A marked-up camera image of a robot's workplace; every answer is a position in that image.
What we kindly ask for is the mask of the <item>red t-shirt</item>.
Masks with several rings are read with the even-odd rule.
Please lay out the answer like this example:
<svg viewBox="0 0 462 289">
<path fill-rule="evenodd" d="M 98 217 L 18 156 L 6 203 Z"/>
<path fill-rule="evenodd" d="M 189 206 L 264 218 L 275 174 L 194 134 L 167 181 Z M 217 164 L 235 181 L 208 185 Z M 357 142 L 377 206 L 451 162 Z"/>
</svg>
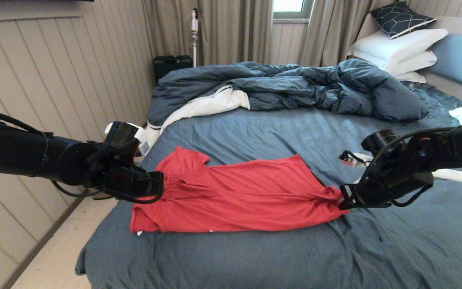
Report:
<svg viewBox="0 0 462 289">
<path fill-rule="evenodd" d="M 341 192 L 324 186 L 300 155 L 208 166 L 209 157 L 176 147 L 156 167 L 164 194 L 131 209 L 130 232 L 282 232 L 347 214 Z"/>
</svg>

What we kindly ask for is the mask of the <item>white flat remote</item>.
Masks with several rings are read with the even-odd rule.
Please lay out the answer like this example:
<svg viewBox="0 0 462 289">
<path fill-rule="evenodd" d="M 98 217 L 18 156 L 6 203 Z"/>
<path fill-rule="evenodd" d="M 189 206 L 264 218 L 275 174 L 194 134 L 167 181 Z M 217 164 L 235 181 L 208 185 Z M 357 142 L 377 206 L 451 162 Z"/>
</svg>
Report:
<svg viewBox="0 0 462 289">
<path fill-rule="evenodd" d="M 432 175 L 438 179 L 452 180 L 462 183 L 462 171 L 453 169 L 438 169 L 432 172 Z"/>
</svg>

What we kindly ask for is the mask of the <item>white bed linen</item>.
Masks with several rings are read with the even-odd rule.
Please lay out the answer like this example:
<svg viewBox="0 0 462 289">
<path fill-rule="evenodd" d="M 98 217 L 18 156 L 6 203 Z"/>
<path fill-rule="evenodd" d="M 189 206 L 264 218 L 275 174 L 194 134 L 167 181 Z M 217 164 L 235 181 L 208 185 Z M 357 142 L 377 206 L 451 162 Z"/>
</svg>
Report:
<svg viewBox="0 0 462 289">
<path fill-rule="evenodd" d="M 185 118 L 225 113 L 239 107 L 251 110 L 247 93 L 242 90 L 235 90 L 230 85 L 222 86 L 213 94 L 198 97 L 175 110 L 161 126 L 148 124 L 147 128 L 139 129 L 136 133 L 140 141 L 139 151 L 143 156 L 146 156 L 159 136 L 174 122 Z"/>
</svg>

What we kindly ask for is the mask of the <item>black hard case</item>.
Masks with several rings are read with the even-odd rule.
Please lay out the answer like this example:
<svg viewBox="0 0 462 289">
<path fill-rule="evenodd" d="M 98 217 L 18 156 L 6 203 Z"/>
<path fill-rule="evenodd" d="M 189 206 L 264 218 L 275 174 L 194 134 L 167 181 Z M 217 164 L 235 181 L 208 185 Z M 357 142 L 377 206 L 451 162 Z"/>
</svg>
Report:
<svg viewBox="0 0 462 289">
<path fill-rule="evenodd" d="M 189 55 L 164 55 L 153 59 L 153 70 L 156 83 L 171 71 L 194 66 L 193 59 Z"/>
</svg>

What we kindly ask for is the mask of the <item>dark blue crumpled duvet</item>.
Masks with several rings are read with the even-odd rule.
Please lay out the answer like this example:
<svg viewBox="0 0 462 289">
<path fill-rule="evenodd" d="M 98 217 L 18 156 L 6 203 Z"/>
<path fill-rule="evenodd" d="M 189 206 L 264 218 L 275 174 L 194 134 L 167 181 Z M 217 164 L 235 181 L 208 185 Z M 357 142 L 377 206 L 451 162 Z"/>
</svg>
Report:
<svg viewBox="0 0 462 289">
<path fill-rule="evenodd" d="M 390 122 L 416 121 L 429 114 L 418 95 L 399 80 L 359 59 L 328 67 L 249 61 L 171 71 L 152 93 L 147 121 L 161 126 L 189 101 L 207 97 L 227 85 L 246 93 L 246 107 L 255 111 L 316 107 L 334 114 Z"/>
</svg>

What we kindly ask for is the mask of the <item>large white pillow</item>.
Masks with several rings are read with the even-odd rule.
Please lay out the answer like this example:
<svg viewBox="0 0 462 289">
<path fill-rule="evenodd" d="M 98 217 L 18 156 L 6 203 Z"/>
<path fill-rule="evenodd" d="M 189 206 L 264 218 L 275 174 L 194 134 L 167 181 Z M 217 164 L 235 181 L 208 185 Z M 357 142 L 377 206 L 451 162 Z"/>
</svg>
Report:
<svg viewBox="0 0 462 289">
<path fill-rule="evenodd" d="M 368 37 L 354 42 L 348 55 L 359 57 L 384 70 L 390 64 L 396 64 L 423 51 L 445 38 L 449 32 L 446 29 L 424 29 L 390 39 L 383 31 L 378 31 Z"/>
</svg>

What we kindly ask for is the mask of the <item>white stick vacuum cleaner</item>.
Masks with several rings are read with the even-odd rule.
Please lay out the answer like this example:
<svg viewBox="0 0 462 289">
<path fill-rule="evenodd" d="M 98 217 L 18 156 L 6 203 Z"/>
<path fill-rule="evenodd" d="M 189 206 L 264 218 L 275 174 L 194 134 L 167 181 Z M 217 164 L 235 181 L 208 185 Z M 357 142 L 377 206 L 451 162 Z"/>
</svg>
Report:
<svg viewBox="0 0 462 289">
<path fill-rule="evenodd" d="M 191 11 L 191 41 L 192 41 L 192 56 L 193 56 L 193 67 L 197 67 L 197 47 L 199 40 L 199 28 L 198 28 L 198 10 L 193 8 Z"/>
</svg>

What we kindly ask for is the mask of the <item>beige curtain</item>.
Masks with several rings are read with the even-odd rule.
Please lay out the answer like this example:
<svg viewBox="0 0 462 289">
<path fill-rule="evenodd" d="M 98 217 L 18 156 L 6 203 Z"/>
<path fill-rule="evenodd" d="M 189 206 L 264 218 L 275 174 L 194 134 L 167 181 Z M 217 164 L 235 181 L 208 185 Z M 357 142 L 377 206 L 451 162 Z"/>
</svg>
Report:
<svg viewBox="0 0 462 289">
<path fill-rule="evenodd" d="M 271 62 L 273 0 L 142 0 L 154 57 L 193 55 L 191 13 L 198 13 L 196 63 Z"/>
<path fill-rule="evenodd" d="M 345 60 L 367 15 L 397 0 L 314 0 L 297 64 L 332 66 Z"/>
</svg>

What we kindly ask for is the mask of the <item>dark patterned cushion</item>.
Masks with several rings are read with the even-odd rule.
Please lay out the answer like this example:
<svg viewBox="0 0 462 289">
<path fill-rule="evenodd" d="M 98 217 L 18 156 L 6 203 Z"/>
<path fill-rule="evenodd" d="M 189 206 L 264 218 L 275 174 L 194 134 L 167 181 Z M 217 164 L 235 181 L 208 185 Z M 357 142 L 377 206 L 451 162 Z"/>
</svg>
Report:
<svg viewBox="0 0 462 289">
<path fill-rule="evenodd" d="M 436 18 L 414 12 L 406 2 L 374 9 L 370 15 L 390 39 L 418 31 L 437 21 Z"/>
</svg>

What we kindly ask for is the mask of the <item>grey framed window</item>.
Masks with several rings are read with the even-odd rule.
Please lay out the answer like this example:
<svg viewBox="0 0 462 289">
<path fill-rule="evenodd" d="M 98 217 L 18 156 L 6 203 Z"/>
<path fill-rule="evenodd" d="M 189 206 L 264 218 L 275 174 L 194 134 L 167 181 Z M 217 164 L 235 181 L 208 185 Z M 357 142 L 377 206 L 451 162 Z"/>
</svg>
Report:
<svg viewBox="0 0 462 289">
<path fill-rule="evenodd" d="M 273 22 L 308 23 L 314 2 L 315 0 L 273 0 Z"/>
</svg>

